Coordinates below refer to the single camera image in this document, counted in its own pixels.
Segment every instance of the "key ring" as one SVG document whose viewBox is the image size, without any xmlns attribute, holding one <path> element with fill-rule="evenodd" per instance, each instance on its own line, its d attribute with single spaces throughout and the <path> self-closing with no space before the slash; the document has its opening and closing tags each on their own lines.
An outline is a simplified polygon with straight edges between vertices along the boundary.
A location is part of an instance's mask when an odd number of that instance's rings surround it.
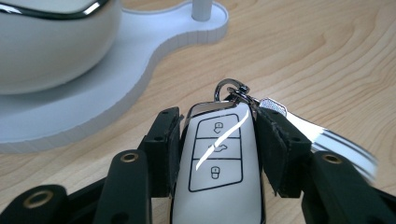
<svg viewBox="0 0 396 224">
<path fill-rule="evenodd" d="M 219 94 L 221 88 L 227 84 L 231 84 L 236 87 L 236 88 L 228 87 L 227 91 L 232 96 L 236 97 L 238 100 L 243 101 L 244 103 L 253 107 L 258 106 L 260 104 L 260 101 L 258 99 L 248 95 L 250 88 L 247 85 L 232 78 L 226 78 L 218 84 L 218 86 L 215 89 L 215 96 L 214 96 L 215 101 L 219 101 Z"/>
<path fill-rule="evenodd" d="M 248 86 L 246 86 L 245 84 L 243 84 L 242 82 L 232 79 L 232 78 L 226 78 L 226 79 L 223 79 L 221 82 L 219 82 L 218 86 L 215 89 L 215 97 L 214 97 L 215 101 L 220 101 L 221 88 L 227 84 L 235 86 L 243 94 L 248 94 L 248 92 L 250 91 L 250 88 Z"/>
</svg>

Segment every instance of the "car key fob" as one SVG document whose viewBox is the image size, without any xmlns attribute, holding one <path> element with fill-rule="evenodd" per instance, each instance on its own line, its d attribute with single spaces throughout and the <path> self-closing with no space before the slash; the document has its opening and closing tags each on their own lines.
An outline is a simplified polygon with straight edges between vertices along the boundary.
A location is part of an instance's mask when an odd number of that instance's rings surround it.
<svg viewBox="0 0 396 224">
<path fill-rule="evenodd" d="M 248 105 L 193 106 L 181 144 L 171 223 L 264 222 L 261 171 Z"/>
</svg>

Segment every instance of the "white base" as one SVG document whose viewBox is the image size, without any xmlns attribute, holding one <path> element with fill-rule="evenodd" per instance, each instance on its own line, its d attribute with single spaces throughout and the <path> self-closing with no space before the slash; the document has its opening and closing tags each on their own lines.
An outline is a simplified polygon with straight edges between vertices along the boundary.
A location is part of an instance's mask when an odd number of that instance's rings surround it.
<svg viewBox="0 0 396 224">
<path fill-rule="evenodd" d="M 191 7 L 186 2 L 156 12 L 124 10 L 113 47 L 87 74 L 48 91 L 0 96 L 0 152 L 61 147 L 96 133 L 132 106 L 162 57 L 225 36 L 223 6 L 215 3 L 204 22 L 191 17 Z"/>
</svg>

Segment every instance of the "wood grain surface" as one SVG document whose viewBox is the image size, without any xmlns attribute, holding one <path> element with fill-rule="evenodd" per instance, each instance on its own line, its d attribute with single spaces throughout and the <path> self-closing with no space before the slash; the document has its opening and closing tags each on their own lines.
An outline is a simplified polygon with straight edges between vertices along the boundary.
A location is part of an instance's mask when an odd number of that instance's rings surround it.
<svg viewBox="0 0 396 224">
<path fill-rule="evenodd" d="M 123 0 L 138 10 L 179 2 Z M 72 193 L 104 177 L 113 156 L 137 148 L 158 112 L 179 106 L 186 115 L 211 101 L 226 77 L 372 152 L 379 160 L 375 186 L 396 195 L 396 1 L 219 2 L 230 13 L 225 38 L 166 56 L 116 122 L 67 147 L 0 155 L 0 211 L 37 185 Z M 304 223 L 301 200 L 275 197 L 266 179 L 265 197 L 267 223 Z M 153 200 L 154 223 L 166 223 L 167 214 L 168 200 Z"/>
</svg>

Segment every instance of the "lock icon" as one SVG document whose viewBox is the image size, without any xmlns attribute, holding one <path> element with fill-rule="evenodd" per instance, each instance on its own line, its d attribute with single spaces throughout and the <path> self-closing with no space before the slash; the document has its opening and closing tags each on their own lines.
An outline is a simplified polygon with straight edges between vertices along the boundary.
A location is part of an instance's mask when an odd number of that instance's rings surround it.
<svg viewBox="0 0 396 224">
<path fill-rule="evenodd" d="M 218 166 L 213 166 L 210 170 L 213 179 L 219 179 L 220 168 Z"/>
<path fill-rule="evenodd" d="M 213 132 L 215 133 L 220 133 L 221 129 L 224 127 L 223 123 L 221 122 L 216 122 L 215 123 L 215 129 L 213 130 Z"/>
</svg>

